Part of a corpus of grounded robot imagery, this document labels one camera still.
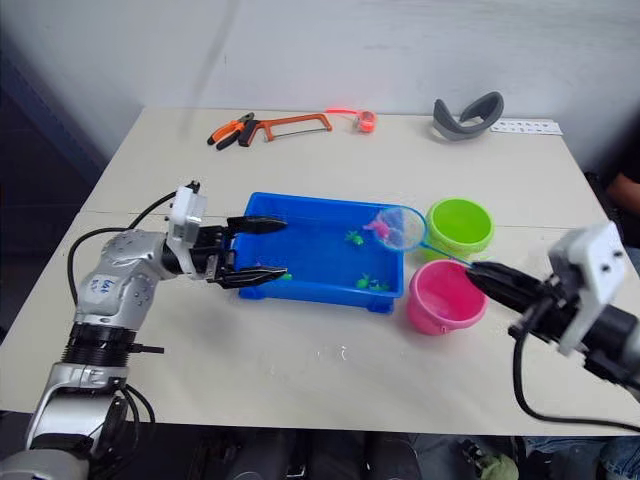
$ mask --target pliers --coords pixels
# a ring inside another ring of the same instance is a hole
[[[254,113],[250,112],[243,115],[238,120],[231,120],[229,123],[213,132],[211,136],[207,138],[207,144],[213,145],[214,143],[217,143],[216,148],[218,150],[228,147],[238,139],[247,122],[249,120],[253,120],[253,117]]]

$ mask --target person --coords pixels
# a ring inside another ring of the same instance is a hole
[[[640,272],[640,135],[634,135],[616,164],[617,175],[607,194],[619,210],[623,243],[636,271]]]
[[[600,447],[607,480],[640,480],[640,437],[524,437],[527,451],[556,453],[571,447]]]

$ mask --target black cable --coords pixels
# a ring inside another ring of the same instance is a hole
[[[536,323],[547,313],[547,311],[553,305],[554,300],[550,297],[545,297],[538,304],[533,306],[529,312],[525,313],[522,332],[516,339],[516,344],[513,347],[513,393],[516,396],[516,401],[518,402],[520,408],[530,417],[541,420],[543,422],[613,427],[640,433],[639,426],[630,425],[627,423],[604,420],[600,418],[556,417],[551,415],[544,415],[542,413],[536,412],[529,406],[524,396],[524,389],[522,386],[522,352],[527,336],[536,326]]]
[[[140,443],[140,412],[138,411],[136,401],[129,393],[128,387],[129,386],[126,385],[123,389],[120,390],[120,392],[129,404],[129,407],[131,408],[131,414],[133,415],[133,445],[131,446],[131,453],[134,453],[138,449],[138,445]]]
[[[146,217],[147,215],[149,215],[153,209],[159,207],[160,205],[162,205],[164,202],[166,202],[167,200],[171,200],[172,198],[174,198],[176,196],[177,192],[171,192],[171,193],[167,193],[164,197],[156,200],[155,202],[153,202],[151,205],[149,205],[147,208],[145,208],[140,215],[138,215],[135,220],[133,222],[131,222],[131,224],[129,224],[129,229],[132,230],[134,228],[136,228],[138,226],[138,224],[144,219],[144,217]]]
[[[147,415],[149,415],[149,426],[151,429],[151,431],[149,432],[149,438],[147,440],[147,442],[149,442],[156,432],[156,414],[153,411],[151,402],[149,402],[149,400],[147,400],[146,397],[132,385],[127,384],[126,388],[134,397],[140,400],[140,403],[142,403],[142,405],[144,405],[144,408],[147,410]]]
[[[73,242],[73,245],[71,245],[71,248],[69,249],[69,254],[67,255],[67,280],[69,281],[69,290],[71,290],[71,297],[73,298],[74,305],[78,304],[78,291],[76,290],[76,281],[73,276],[73,256],[75,255],[76,250],[78,249],[80,244],[88,238],[100,235],[101,233],[124,232],[125,230],[126,228],[122,227],[98,228],[97,230],[92,230],[89,233],[85,233],[75,242]]]
[[[138,411],[135,400],[131,396],[130,390],[129,385],[125,385],[124,388],[120,389],[120,393],[131,408],[131,414],[133,415],[133,444],[128,454],[118,456],[113,464],[102,467],[101,470],[95,470],[92,478],[96,480],[115,477],[133,461],[138,452],[140,442],[140,412]]]

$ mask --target handwritten label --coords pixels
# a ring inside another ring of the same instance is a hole
[[[106,297],[108,297],[117,281],[117,277],[111,277],[108,275],[95,275],[91,279],[87,287],[86,300],[89,302],[100,302],[104,300]]]

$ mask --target blue plastic tray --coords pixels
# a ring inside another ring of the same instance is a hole
[[[288,226],[266,235],[238,235],[234,244],[236,266],[287,267],[293,278],[242,288],[240,296],[353,305],[391,313],[394,299],[401,297],[404,289],[402,253],[386,249],[372,232],[362,229],[381,209],[390,206],[254,193],[245,215],[277,217]],[[364,245],[345,240],[352,230],[358,231]],[[356,282],[363,274],[387,284],[389,290],[357,288]]]

